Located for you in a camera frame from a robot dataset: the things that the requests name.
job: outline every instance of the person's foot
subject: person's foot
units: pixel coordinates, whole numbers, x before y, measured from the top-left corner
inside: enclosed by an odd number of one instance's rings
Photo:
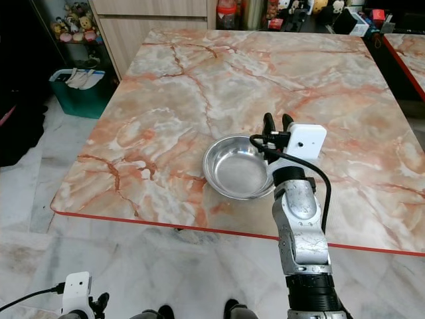
[[[230,310],[237,304],[239,304],[239,301],[237,301],[236,299],[227,300],[226,304],[224,305],[224,319],[230,318]]]
[[[174,319],[174,311],[168,304],[161,306],[158,310],[158,313],[165,319]]]

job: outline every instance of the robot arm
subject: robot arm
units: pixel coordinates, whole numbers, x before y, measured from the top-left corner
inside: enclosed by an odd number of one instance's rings
[[[318,157],[326,130],[321,126],[292,122],[284,115],[284,131],[276,132],[271,114],[266,114],[262,135],[251,137],[254,146],[264,152],[276,186],[272,211],[278,226],[280,258],[290,292],[288,318],[350,319],[350,313],[334,289],[323,232],[325,221],[321,228],[321,208],[314,195],[315,182],[305,176],[300,164]],[[297,156],[297,163],[288,160],[294,156]]]

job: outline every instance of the white box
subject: white box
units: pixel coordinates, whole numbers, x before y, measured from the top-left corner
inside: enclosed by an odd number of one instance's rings
[[[354,29],[350,32],[350,35],[364,37],[367,32],[367,29],[369,29],[369,25],[356,12],[351,12],[351,15],[353,16],[354,19],[357,20],[357,23],[354,26]]]

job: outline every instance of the metal bowl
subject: metal bowl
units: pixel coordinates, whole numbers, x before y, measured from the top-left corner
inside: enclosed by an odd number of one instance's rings
[[[215,141],[205,152],[203,169],[210,185],[230,198],[253,199],[273,190],[267,162],[246,135],[229,135]]]

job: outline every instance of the marble tabletop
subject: marble tabletop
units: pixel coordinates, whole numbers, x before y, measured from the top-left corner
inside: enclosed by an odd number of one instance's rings
[[[384,43],[425,101],[425,35],[391,33]]]
[[[346,35],[152,30],[51,208],[276,239],[272,194],[232,200],[202,171],[213,141],[261,132],[266,112],[327,129],[317,164],[333,186],[332,245],[425,255],[424,152],[361,38]]]

